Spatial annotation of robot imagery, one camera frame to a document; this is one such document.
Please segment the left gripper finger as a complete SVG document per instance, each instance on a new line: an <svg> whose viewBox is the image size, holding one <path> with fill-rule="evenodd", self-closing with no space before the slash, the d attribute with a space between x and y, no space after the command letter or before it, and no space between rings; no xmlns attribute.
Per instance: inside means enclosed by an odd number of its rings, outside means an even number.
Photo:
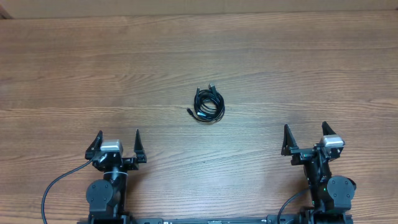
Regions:
<svg viewBox="0 0 398 224"><path fill-rule="evenodd" d="M146 163L147 157L141 142L140 132L136 130L136 137L134 141L134 152L136 154L137 163Z"/></svg>
<svg viewBox="0 0 398 224"><path fill-rule="evenodd" d="M94 141L89 145L88 149L85 151L85 159L94 158L95 154L100 151L100 147L103 142L103 132L99 131Z"/></svg>

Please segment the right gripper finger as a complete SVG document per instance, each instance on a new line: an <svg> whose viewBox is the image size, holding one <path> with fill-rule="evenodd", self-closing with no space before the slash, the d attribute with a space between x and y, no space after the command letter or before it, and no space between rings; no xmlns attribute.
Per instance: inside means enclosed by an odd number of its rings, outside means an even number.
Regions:
<svg viewBox="0 0 398 224"><path fill-rule="evenodd" d="M336 134L326 121L322 122L322 131L324 136Z"/></svg>
<svg viewBox="0 0 398 224"><path fill-rule="evenodd" d="M299 149L295 138L290 130L288 124L284 125L284 140L282 143L281 155L282 156L292 156Z"/></svg>

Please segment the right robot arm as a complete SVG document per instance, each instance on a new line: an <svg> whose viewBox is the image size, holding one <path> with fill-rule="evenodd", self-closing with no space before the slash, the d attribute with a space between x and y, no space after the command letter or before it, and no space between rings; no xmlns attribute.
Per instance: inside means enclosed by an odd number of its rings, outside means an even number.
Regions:
<svg viewBox="0 0 398 224"><path fill-rule="evenodd" d="M281 154L290 156L293 166L303 166L308 188L289 198L281 206L276 216L277 223L353 223L351 209L356 183L341 175L332 175L329 162L340 158L345 146L341 136L329 124L322 122L323 136L311 148L299 148L288 124L284 125L284 140ZM298 214L288 217L282 212L286 206L305 194L310 193L311 207L302 207Z"/></svg>

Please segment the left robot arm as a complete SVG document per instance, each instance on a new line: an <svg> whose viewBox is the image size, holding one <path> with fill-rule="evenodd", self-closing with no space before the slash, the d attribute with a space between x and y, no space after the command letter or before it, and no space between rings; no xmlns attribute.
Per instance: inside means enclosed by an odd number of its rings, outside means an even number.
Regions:
<svg viewBox="0 0 398 224"><path fill-rule="evenodd" d="M138 170L147 162L139 130L136 131L133 157L123 157L120 140L105 140L99 131L85 152L85 159L103 173L103 178L92 182L86 190L89 203L88 223L135 223L125 211L127 179L130 170Z"/></svg>

